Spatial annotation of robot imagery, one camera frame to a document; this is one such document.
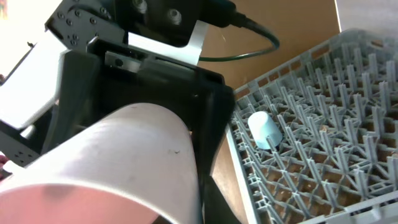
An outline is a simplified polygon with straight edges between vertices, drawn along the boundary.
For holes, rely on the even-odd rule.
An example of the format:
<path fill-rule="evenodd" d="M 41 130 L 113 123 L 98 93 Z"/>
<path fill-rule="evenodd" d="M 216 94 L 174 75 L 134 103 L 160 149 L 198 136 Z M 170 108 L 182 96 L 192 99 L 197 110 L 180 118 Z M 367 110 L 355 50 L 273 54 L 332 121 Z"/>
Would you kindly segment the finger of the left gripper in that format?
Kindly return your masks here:
<path fill-rule="evenodd" d="M 200 205 L 204 223 L 228 224 L 235 222 L 226 199 L 217 186 L 212 172 L 227 124 L 234 109 L 234 96 L 225 85 L 197 85 L 193 89 L 195 109 L 193 148 L 197 162 Z"/>

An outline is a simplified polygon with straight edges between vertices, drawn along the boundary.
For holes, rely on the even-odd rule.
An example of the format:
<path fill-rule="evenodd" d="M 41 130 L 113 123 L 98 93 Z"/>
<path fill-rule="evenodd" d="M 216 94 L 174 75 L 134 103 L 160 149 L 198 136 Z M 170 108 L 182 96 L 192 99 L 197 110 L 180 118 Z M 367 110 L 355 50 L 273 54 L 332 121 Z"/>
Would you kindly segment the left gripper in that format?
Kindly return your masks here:
<path fill-rule="evenodd" d="M 236 22 L 230 1 L 60 1 L 1 80 L 1 150 L 45 154 L 108 113 L 153 103 L 193 136 L 193 89 L 226 85 L 200 68 L 196 28 Z"/>

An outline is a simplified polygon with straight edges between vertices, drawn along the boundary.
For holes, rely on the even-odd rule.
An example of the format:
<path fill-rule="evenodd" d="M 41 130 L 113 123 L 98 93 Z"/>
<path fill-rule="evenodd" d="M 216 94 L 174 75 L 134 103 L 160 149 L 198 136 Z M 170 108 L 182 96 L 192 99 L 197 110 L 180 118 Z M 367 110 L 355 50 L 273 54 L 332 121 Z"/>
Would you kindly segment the light blue plastic cup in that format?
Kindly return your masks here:
<path fill-rule="evenodd" d="M 263 150 L 278 146 L 283 135 L 271 116 L 265 111 L 258 111 L 248 118 L 249 130 L 256 146 Z"/>

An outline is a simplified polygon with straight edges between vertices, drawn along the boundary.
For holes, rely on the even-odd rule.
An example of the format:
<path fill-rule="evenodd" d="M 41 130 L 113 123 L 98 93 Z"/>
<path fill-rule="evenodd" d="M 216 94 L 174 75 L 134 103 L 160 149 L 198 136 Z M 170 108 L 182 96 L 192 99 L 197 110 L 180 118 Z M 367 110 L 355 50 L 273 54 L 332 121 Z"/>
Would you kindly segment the pink plastic cup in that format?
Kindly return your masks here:
<path fill-rule="evenodd" d="M 190 133 L 173 112 L 125 106 L 1 182 L 2 223 L 201 223 Z"/>

